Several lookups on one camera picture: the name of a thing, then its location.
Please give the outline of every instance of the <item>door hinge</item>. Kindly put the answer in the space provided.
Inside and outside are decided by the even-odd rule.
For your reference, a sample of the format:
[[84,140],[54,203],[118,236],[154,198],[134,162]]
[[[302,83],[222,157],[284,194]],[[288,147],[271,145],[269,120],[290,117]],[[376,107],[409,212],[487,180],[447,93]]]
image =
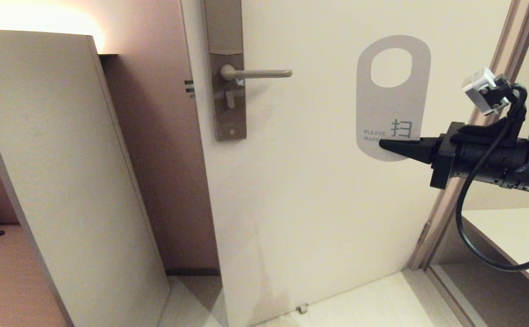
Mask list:
[[428,235],[428,231],[430,231],[431,225],[432,223],[429,221],[424,224],[424,228],[422,228],[422,234],[420,234],[420,238],[418,238],[418,245],[421,245],[424,240],[426,240],[426,235]]

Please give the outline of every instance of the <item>door handle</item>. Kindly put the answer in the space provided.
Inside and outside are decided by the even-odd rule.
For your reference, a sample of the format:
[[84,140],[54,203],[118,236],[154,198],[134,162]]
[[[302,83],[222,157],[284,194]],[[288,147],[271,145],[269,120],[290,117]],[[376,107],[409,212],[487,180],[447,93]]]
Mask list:
[[227,81],[236,79],[280,79],[293,76],[291,69],[285,70],[236,70],[233,65],[225,64],[220,69],[220,75]]
[[247,137],[245,79],[291,77],[292,70],[244,70],[242,0],[203,0],[218,141]]

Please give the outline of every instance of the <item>pink cushion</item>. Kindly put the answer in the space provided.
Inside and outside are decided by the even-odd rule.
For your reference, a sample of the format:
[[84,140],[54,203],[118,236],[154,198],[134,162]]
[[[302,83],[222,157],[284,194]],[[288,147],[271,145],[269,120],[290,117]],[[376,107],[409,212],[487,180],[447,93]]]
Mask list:
[[0,327],[66,326],[22,227],[0,230]]

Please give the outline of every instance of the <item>lever handle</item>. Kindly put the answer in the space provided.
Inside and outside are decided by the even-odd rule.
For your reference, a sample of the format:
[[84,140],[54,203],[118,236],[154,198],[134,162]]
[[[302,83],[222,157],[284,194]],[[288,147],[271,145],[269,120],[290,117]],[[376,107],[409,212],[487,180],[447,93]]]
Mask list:
[[235,79],[278,79],[293,76],[291,69],[285,70],[236,70],[231,64],[225,64],[220,69],[220,75],[227,81]]

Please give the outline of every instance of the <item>wall light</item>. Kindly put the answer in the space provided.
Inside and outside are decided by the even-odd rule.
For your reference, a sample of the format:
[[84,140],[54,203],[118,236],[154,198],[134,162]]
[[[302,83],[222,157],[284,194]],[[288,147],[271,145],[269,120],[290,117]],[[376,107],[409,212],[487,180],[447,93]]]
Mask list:
[[103,32],[96,20],[64,4],[2,3],[0,30],[92,35],[98,52],[104,53]]

